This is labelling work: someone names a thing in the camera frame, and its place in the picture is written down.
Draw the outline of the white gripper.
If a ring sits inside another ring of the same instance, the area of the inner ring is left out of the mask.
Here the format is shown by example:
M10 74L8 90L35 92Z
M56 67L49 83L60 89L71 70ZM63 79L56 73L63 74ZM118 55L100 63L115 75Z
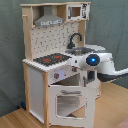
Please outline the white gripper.
M72 58L69 58L67 60L67 64L74 67L80 67L79 65L80 59L81 56L73 56Z

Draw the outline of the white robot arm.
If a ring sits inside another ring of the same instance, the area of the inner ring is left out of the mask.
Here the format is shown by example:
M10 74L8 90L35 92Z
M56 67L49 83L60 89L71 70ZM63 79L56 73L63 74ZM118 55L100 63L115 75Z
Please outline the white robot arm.
M73 56L67 61L67 64L81 70L95 69L101 82L112 82L128 75L128 68L120 71L115 70L112 54L106 51Z

